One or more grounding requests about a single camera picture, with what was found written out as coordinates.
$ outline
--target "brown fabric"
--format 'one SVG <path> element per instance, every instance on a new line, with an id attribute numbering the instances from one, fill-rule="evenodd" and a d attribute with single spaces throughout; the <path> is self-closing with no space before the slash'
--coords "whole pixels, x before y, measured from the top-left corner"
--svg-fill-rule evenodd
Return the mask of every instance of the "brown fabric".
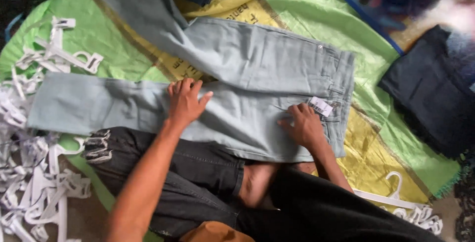
<path id="1" fill-rule="evenodd" d="M 205 221 L 186 233 L 181 242 L 255 242 L 250 236 L 217 221 Z"/>

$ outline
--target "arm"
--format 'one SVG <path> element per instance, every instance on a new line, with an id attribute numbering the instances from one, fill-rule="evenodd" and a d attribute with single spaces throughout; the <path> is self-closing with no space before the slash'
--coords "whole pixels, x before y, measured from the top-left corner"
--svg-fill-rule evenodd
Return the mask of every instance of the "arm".
<path id="1" fill-rule="evenodd" d="M 212 92 L 198 100 L 201 81 L 186 78 L 168 87 L 169 117 L 129 175 L 109 215 L 108 242 L 141 242 L 162 193 L 171 157 L 183 130 L 204 111 Z"/>
<path id="2" fill-rule="evenodd" d="M 319 176 L 353 193 L 348 180 L 336 163 L 332 147 L 325 139 L 320 117 L 315 114 L 313 108 L 301 103 L 290 106 L 287 111 L 294 118 L 294 127 L 286 120 L 278 123 L 288 131 L 297 144 L 304 146 L 312 154 Z"/>

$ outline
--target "person's right hand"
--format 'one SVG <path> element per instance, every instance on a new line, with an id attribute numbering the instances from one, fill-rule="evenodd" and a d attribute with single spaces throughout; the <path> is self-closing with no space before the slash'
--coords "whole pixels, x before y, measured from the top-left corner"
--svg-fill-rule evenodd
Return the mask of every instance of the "person's right hand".
<path id="1" fill-rule="evenodd" d="M 315 114 L 313 108 L 305 103 L 291 105 L 287 112 L 294 117 L 294 126 L 283 119 L 277 123 L 281 125 L 294 141 L 308 151 L 319 151 L 322 145 L 328 145 L 325 139 L 324 128 L 320 122 L 320 117 Z"/>

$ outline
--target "tag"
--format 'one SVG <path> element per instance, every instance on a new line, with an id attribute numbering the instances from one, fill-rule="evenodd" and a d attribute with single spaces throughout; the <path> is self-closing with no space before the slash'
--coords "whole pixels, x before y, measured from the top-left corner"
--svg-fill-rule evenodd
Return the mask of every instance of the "tag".
<path id="1" fill-rule="evenodd" d="M 310 101 L 308 101 L 308 105 L 313 107 L 315 111 L 322 114 L 325 117 L 328 117 L 333 110 L 333 107 L 328 105 L 323 99 L 318 97 L 312 97 Z"/>

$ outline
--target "floor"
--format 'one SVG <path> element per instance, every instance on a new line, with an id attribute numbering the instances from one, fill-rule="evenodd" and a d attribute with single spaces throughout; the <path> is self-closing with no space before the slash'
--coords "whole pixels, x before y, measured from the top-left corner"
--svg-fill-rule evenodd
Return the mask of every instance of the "floor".
<path id="1" fill-rule="evenodd" d="M 60 161 L 61 168 L 68 168 L 80 173 L 67 160 Z M 433 204 L 434 214 L 439 215 L 444 221 L 441 237 L 446 242 L 457 242 L 455 239 L 455 220 L 461 212 L 457 199 L 453 195 L 437 200 Z M 105 220 L 107 211 L 99 199 L 93 194 L 88 199 L 68 198 L 68 239 L 82 239 L 83 242 L 101 242 L 104 238 Z M 48 242 L 56 241 L 57 227 L 47 224 L 50 235 Z M 17 237 L 4 235 L 5 242 L 20 242 Z"/>

